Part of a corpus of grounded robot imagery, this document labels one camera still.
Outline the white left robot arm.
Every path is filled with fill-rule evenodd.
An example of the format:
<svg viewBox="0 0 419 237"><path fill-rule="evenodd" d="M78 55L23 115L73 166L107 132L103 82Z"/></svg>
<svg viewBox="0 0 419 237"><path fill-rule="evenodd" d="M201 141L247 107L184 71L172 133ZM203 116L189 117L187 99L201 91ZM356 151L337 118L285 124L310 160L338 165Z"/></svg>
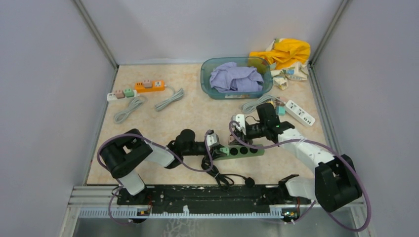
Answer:
<svg viewBox="0 0 419 237"><path fill-rule="evenodd" d="M166 146L145 138L138 129L111 137L98 149L96 159L111 176L128 192L136 204L148 198L146 185L135 169L143 161L151 161L166 169L184 165L187 156L206 156L213 167L216 152L222 148L218 135L209 130L202 142L196 141L191 129L184 129Z"/></svg>

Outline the green power strip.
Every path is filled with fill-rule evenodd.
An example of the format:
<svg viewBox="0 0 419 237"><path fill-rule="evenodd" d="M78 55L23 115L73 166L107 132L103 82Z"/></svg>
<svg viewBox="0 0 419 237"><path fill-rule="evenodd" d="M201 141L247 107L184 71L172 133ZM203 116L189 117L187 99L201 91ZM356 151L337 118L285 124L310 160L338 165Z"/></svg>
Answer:
<svg viewBox="0 0 419 237"><path fill-rule="evenodd" d="M254 148L249 148L242 145L228 146L228 148L230 149L229 156L224 156L224 157L221 156L219 153L219 149L217 149L216 150L217 158L214 160L228 160L228 159L237 159L237 158L258 157L258 156L264 155L265 153L265 149L254 149Z"/></svg>

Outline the light green usb charger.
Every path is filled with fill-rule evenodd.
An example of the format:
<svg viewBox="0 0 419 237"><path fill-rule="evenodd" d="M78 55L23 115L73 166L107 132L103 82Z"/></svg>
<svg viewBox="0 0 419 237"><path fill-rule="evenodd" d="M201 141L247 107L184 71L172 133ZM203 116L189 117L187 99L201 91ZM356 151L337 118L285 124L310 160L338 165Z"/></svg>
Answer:
<svg viewBox="0 0 419 237"><path fill-rule="evenodd" d="M222 147L219 149L219 153L221 156L229 156L230 155L230 149L228 147Z"/></svg>

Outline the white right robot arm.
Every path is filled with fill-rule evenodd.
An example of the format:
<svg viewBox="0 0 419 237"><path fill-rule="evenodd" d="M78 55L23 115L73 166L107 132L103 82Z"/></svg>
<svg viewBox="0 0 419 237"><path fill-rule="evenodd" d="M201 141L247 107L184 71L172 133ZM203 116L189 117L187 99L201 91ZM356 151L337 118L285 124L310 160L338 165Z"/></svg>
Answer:
<svg viewBox="0 0 419 237"><path fill-rule="evenodd" d="M266 138L275 147L281 147L294 155L314 174L304 178L298 174L289 175L278 183L278 197L283 203L292 203L297 197L317 201L327 212L347 205L363 194L353 174L354 165L345 154L340 157L327 149L320 148L305 137L288 121L280 121L270 103L258 105L257 123L246 122L245 115L231 117L232 136L239 144L255 149L256 138Z"/></svg>

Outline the teal usb charger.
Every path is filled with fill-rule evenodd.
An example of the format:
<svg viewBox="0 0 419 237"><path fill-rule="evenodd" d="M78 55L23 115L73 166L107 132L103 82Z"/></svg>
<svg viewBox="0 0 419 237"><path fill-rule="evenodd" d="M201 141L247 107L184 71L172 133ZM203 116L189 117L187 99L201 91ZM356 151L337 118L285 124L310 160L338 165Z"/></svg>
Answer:
<svg viewBox="0 0 419 237"><path fill-rule="evenodd" d="M286 114L285 107L283 106L276 106L275 110L276 110L276 115L278 116L284 116Z"/></svg>

